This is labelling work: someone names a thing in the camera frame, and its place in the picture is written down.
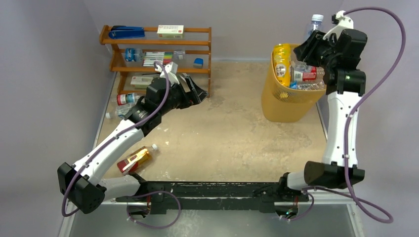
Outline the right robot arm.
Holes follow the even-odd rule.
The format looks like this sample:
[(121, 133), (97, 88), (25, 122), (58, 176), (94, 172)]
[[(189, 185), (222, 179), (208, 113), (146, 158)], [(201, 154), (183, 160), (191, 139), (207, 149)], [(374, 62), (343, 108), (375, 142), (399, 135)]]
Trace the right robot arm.
[(365, 33), (354, 29), (330, 36), (315, 30), (294, 50), (297, 60), (325, 71), (328, 137), (321, 162), (308, 161), (302, 171), (285, 173), (280, 178), (280, 199), (289, 201), (297, 191), (310, 187), (347, 189), (364, 180), (365, 171), (358, 168), (355, 147), (359, 102), (364, 97), (367, 79), (358, 64), (367, 40)]

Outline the yellow plastic bottle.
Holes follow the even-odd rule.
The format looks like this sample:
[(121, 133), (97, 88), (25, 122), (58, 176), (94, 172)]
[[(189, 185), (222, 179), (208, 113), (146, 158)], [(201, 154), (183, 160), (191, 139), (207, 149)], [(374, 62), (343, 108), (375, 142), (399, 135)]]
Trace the yellow plastic bottle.
[(278, 82), (285, 87), (289, 87), (291, 84), (291, 45), (284, 43), (274, 46), (272, 58)]

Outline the clear bottle white cap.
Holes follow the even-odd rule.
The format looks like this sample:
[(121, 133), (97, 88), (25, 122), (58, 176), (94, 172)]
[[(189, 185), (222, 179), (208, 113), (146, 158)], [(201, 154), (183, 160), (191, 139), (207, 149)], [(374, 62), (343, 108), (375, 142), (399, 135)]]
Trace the clear bottle white cap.
[(321, 14), (313, 14), (310, 23), (307, 24), (304, 32), (304, 40), (306, 41), (315, 30), (322, 31), (324, 16)]

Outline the clear bottle red label red cap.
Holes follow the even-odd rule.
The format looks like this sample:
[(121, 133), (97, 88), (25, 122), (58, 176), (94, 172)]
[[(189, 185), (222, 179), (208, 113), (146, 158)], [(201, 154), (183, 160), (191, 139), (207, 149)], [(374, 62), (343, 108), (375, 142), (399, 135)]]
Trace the clear bottle red label red cap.
[(293, 71), (293, 81), (296, 82), (310, 82), (317, 81), (323, 78), (325, 71), (321, 67), (311, 67), (309, 72), (303, 72), (294, 69)]

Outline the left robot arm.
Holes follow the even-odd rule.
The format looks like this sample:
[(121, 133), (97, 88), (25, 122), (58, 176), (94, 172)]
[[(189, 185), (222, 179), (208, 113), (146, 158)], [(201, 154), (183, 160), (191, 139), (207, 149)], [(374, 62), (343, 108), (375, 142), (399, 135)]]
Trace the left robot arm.
[(187, 74), (153, 79), (146, 94), (123, 116), (117, 128), (102, 143), (74, 164), (62, 163), (57, 169), (59, 190), (64, 195), (61, 211), (64, 217), (66, 202), (76, 211), (89, 214), (100, 204), (112, 198), (129, 196), (135, 202), (147, 197), (147, 188), (138, 178), (103, 179), (107, 170), (135, 143), (145, 138), (161, 122), (162, 117), (174, 109), (198, 105), (208, 92), (197, 86)]

